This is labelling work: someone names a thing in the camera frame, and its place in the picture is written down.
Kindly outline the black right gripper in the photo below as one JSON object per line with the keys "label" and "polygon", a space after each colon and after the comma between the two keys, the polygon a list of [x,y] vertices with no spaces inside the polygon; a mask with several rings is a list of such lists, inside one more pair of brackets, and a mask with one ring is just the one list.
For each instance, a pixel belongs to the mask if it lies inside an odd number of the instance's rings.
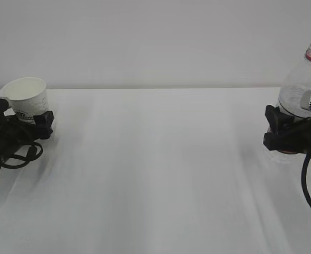
{"label": "black right gripper", "polygon": [[304,153],[311,151],[311,117],[303,119],[267,105],[265,117],[269,128],[263,144],[269,151]]}

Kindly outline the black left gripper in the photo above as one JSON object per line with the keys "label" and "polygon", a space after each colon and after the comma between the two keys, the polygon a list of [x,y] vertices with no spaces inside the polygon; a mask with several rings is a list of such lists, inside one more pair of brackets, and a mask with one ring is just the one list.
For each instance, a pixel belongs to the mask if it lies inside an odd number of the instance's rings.
{"label": "black left gripper", "polygon": [[[35,142],[32,134],[24,127],[24,124],[17,120],[16,116],[5,116],[6,110],[6,105],[0,104],[0,161],[9,159],[34,161],[38,159],[43,153],[42,145]],[[37,138],[49,139],[53,133],[53,111],[46,111],[33,118]]]}

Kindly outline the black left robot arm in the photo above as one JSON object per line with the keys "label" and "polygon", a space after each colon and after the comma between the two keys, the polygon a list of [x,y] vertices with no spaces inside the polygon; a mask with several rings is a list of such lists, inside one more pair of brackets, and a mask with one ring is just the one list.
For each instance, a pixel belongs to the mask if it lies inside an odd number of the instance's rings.
{"label": "black left robot arm", "polygon": [[20,169],[43,154],[38,140],[47,140],[53,133],[53,111],[33,117],[35,124],[22,122],[16,115],[0,112],[0,170]]}

